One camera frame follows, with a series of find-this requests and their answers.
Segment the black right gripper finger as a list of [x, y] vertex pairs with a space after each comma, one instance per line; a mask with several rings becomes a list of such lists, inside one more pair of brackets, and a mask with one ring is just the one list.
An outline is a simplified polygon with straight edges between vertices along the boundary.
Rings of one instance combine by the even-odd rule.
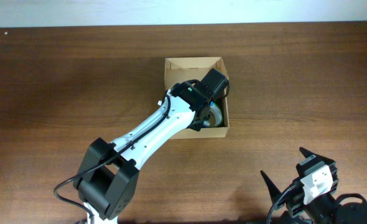
[[260, 173], [268, 189], [272, 205], [276, 210], [282, 208], [284, 206], [284, 200], [286, 199], [285, 196], [283, 196], [283, 193], [263, 170], [261, 170]]
[[315, 153], [313, 153], [313, 152], [309, 151], [308, 149], [306, 149], [306, 148], [304, 148], [304, 147], [299, 147], [299, 151], [301, 152], [301, 154], [302, 154], [306, 159], [308, 159], [308, 158], [313, 159], [313, 158], [318, 157], [318, 154], [315, 154]]

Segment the green tape roll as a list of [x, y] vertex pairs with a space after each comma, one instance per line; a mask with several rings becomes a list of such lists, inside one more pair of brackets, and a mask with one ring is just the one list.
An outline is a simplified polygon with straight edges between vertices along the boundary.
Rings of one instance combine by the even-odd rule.
[[211, 123], [210, 121], [205, 121], [204, 126], [208, 128], [218, 128], [223, 123], [223, 113], [221, 108], [216, 104], [212, 104], [210, 106], [209, 114], [210, 118], [213, 118], [214, 123]]

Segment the cardboard box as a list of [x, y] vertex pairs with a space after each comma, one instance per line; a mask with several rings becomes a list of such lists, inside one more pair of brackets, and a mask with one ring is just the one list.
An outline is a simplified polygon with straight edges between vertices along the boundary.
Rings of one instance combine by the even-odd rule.
[[[224, 61], [221, 57], [181, 57], [166, 58], [164, 84], [165, 89], [171, 89], [176, 83], [187, 80], [201, 80], [212, 68], [229, 79]], [[224, 138], [230, 127], [228, 115], [227, 97], [218, 99], [215, 105], [221, 110], [222, 122], [219, 126], [215, 125], [215, 117], [211, 115], [211, 127], [202, 128], [200, 131], [184, 129], [172, 136], [172, 139], [196, 139], [196, 138]]]

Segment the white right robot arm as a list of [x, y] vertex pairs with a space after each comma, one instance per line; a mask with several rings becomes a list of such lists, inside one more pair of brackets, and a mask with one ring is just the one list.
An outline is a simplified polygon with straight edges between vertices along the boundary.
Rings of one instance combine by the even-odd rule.
[[367, 200], [362, 195], [333, 197], [339, 182], [336, 162], [304, 147], [299, 151], [305, 157], [296, 165], [299, 176], [284, 191], [261, 171], [272, 202], [265, 223], [367, 223]]

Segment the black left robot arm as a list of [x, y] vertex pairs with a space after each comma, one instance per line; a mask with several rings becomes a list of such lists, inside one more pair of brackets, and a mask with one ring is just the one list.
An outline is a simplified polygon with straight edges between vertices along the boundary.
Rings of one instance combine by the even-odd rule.
[[211, 106], [229, 87], [227, 77], [213, 68], [201, 80], [176, 83], [167, 90], [159, 109], [131, 132], [111, 142], [93, 141], [73, 182], [87, 223], [117, 223], [134, 196], [145, 162], [181, 130], [200, 131]]

